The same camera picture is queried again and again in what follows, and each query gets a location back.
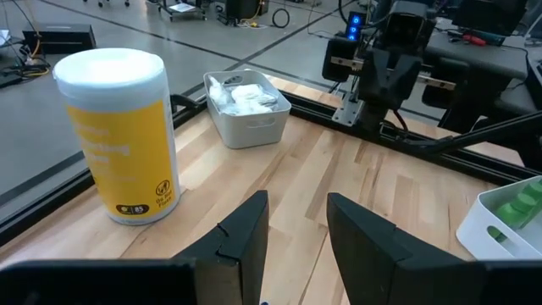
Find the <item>yellow label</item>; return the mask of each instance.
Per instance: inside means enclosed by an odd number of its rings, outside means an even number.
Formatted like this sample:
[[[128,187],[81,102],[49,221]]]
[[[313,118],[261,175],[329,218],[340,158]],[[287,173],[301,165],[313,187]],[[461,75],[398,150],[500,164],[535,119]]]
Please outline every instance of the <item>yellow label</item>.
[[[67,106],[98,193],[112,215],[142,219],[174,203],[162,101],[125,113]]]

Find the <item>green object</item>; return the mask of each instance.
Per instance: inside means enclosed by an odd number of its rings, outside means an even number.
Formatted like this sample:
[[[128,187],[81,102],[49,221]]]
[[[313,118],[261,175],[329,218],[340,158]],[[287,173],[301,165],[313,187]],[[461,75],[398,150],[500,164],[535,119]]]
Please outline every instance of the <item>green object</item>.
[[[510,229],[519,229],[527,220],[529,214],[537,206],[537,201],[531,196],[519,193],[516,198],[509,203],[503,204],[495,211],[497,216]],[[496,228],[488,228],[489,235],[495,238],[498,242],[503,242],[506,236],[501,234]]]
[[[524,193],[517,194],[516,199],[510,202],[513,208],[527,215],[533,211],[533,208],[536,207],[537,203],[538,202],[534,198]]]
[[[523,221],[523,224],[519,227],[520,229],[524,228],[525,225],[531,222],[536,215],[542,211],[542,183],[540,182],[533,182],[529,183],[528,186],[525,186],[525,188],[522,191],[523,194],[530,195],[532,198],[537,200],[536,207],[531,210],[531,212],[528,214],[528,217]]]
[[[522,193],[529,195],[538,201],[540,198],[542,198],[542,184],[540,184],[540,182],[529,183],[523,188]]]

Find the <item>wipes canister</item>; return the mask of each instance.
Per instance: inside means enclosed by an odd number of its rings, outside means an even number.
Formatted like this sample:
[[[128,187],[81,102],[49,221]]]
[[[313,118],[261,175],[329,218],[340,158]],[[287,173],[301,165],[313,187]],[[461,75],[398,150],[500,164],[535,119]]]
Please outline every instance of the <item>wipes canister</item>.
[[[171,212],[180,186],[162,59],[96,49],[62,59],[53,74],[108,215],[143,225]]]

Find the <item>wooden tabletop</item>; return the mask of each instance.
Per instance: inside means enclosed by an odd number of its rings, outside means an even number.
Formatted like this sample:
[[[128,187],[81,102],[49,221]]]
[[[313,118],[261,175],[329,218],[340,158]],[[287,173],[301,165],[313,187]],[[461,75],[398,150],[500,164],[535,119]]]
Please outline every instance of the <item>wooden tabletop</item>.
[[[338,105],[333,96],[271,78],[279,88]],[[449,132],[408,120],[428,136]],[[2,266],[36,258],[169,258],[197,240],[254,191],[267,189],[268,255],[262,300],[347,304],[329,242],[325,197],[336,191],[403,230],[470,259],[455,233],[476,196],[494,186],[320,125],[290,117],[280,143],[226,148],[207,112],[175,131],[179,206],[152,225],[106,216],[95,187],[0,248]],[[507,149],[473,149],[518,162]]]

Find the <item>gray concrete floor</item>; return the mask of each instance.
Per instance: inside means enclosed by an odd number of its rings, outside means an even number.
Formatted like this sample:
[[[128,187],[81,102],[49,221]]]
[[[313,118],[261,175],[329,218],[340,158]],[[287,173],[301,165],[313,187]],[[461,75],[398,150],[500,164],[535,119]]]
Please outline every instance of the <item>gray concrete floor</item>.
[[[326,40],[311,36],[307,31],[344,30],[344,23],[335,12],[336,0],[323,0],[312,12],[307,3],[286,2],[289,26],[262,30],[220,24],[215,19],[213,4],[207,21],[180,19],[172,23],[144,0],[130,0],[129,8],[124,6],[123,0],[111,0],[103,8],[97,6],[97,0],[28,2],[38,22],[91,24],[99,47],[131,47],[156,53],[167,65],[170,91],[192,97],[202,94],[203,74],[232,69],[257,69],[327,91],[331,82],[321,76]],[[26,10],[23,1],[18,3]],[[4,0],[3,4],[8,11],[12,35],[20,36],[27,24],[24,16],[11,1]],[[260,18],[260,23],[271,24],[273,11],[284,5],[279,0],[271,1],[269,13]],[[356,8],[357,5],[351,3],[346,5],[345,11]],[[307,29],[309,16],[311,25]],[[3,14],[0,14],[0,28],[6,28]],[[12,64],[13,58],[9,48],[0,49],[0,67]],[[61,58],[48,56],[47,60],[55,64]],[[443,111],[421,104],[422,91],[422,86],[416,88],[412,98],[404,103],[406,112],[403,114],[436,125]],[[0,90],[0,143],[0,219],[19,206],[6,208],[2,200],[9,198],[10,192],[30,185],[25,182],[43,180],[24,196],[11,198],[12,202],[30,202],[86,167],[84,161],[75,162],[63,173],[42,179],[44,174],[41,173],[52,171],[55,164],[80,151],[51,75]]]

